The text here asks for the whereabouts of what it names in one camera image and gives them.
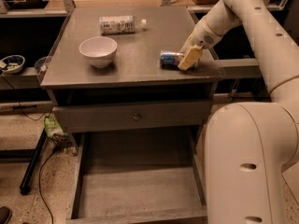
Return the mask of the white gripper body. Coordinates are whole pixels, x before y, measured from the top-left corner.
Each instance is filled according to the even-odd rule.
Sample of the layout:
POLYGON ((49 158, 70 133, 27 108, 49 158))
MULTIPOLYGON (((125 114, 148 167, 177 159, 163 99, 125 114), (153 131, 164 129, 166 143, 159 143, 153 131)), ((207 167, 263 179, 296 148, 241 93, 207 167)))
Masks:
POLYGON ((211 49, 217 45, 222 39, 221 35, 217 35, 207 25, 206 18, 203 17, 196 23, 192 31, 192 42, 204 49, 211 49))

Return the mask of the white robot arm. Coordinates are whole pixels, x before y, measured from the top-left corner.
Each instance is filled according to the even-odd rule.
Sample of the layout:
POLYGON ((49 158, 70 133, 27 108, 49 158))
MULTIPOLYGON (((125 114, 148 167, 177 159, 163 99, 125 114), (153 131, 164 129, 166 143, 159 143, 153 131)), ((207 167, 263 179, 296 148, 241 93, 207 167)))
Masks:
POLYGON ((299 46, 267 9, 269 0, 220 0, 195 25, 178 67, 187 70, 242 25, 268 103, 233 103, 206 126, 208 224, 286 224, 282 167, 299 159, 299 46))

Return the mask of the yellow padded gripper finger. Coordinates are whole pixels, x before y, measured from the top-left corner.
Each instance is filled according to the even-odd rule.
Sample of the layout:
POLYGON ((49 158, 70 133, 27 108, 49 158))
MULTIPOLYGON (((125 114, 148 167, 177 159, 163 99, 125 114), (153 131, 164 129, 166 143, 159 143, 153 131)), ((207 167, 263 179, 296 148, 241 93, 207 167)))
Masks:
POLYGON ((203 55, 203 47, 191 45, 184 54, 184 57, 179 62, 178 68, 186 71, 191 68, 203 55))
POLYGON ((180 49, 180 52, 185 53, 186 50, 192 45, 192 35, 189 35, 187 40, 185 41, 184 45, 180 49))

